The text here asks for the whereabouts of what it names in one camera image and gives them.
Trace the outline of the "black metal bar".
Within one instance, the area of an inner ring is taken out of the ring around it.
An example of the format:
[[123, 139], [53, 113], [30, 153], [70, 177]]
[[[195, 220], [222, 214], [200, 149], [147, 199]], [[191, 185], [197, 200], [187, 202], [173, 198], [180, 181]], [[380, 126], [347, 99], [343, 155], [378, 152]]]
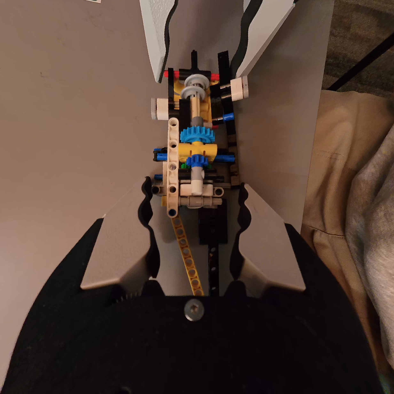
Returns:
[[382, 41], [377, 47], [370, 51], [366, 56], [364, 56], [356, 65], [354, 65], [350, 70], [348, 70], [344, 75], [342, 75], [337, 81], [335, 81], [330, 87], [327, 88], [329, 91], [338, 91], [345, 84], [347, 84], [351, 79], [353, 79], [357, 74], [367, 68], [385, 52], [391, 49], [394, 45], [394, 34], [389, 35], [384, 41]]

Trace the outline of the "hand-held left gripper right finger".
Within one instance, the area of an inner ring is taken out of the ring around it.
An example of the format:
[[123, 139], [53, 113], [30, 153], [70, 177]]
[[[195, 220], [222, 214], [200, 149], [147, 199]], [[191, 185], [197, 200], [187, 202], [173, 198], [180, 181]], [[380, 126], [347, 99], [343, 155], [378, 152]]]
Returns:
[[271, 287], [306, 289], [283, 219], [249, 184], [238, 196], [239, 231], [230, 255], [230, 272], [249, 296], [263, 296]]

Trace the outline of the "grey fleece garment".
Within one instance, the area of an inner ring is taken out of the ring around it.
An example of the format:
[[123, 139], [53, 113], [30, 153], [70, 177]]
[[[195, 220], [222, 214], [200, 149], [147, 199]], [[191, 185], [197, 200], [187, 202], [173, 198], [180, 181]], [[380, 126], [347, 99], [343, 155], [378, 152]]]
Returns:
[[346, 240], [380, 320], [385, 356], [394, 354], [394, 128], [352, 181]]

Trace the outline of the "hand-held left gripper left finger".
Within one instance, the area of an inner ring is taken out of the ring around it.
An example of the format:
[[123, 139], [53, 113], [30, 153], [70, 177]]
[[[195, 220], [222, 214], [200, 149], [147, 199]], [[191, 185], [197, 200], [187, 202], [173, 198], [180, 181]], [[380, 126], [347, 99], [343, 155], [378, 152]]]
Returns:
[[153, 216], [151, 179], [142, 177], [103, 217], [81, 289], [119, 285], [127, 293], [141, 293], [156, 278], [160, 254], [149, 225]]

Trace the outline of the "person's tan trouser leg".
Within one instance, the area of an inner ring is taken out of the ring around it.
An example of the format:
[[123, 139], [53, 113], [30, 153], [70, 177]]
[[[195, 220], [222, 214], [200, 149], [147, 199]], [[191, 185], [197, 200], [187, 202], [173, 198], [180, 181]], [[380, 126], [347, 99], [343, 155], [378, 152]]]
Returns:
[[380, 320], [346, 240], [352, 181], [393, 127], [393, 100], [366, 93], [322, 91], [301, 235], [341, 284], [355, 308], [379, 374], [393, 387]]

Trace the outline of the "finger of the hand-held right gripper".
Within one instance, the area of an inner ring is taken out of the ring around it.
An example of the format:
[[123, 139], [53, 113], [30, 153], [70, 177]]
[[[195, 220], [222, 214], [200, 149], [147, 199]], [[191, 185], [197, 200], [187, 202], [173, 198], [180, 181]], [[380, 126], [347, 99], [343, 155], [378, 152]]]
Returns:
[[170, 48], [170, 20], [177, 0], [141, 0], [145, 39], [155, 82], [161, 83]]
[[230, 63], [232, 77], [249, 74], [295, 3], [293, 0], [244, 0], [239, 45]]

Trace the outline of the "multicoloured lego gear assembly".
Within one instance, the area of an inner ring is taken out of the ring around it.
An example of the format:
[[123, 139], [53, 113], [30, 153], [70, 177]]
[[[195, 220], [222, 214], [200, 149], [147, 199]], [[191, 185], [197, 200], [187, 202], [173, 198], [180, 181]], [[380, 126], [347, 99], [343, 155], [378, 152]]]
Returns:
[[180, 210], [198, 212], [198, 242], [208, 248], [208, 295], [219, 296], [219, 245], [228, 243], [226, 189], [239, 189], [241, 181], [234, 119], [234, 101], [249, 96], [246, 76], [234, 78], [229, 52], [218, 53], [218, 73], [198, 66], [191, 52], [188, 69], [164, 71], [168, 97], [152, 99], [153, 120], [168, 121], [167, 146], [153, 150], [163, 164], [151, 191], [166, 208], [192, 292], [203, 296], [199, 274]]

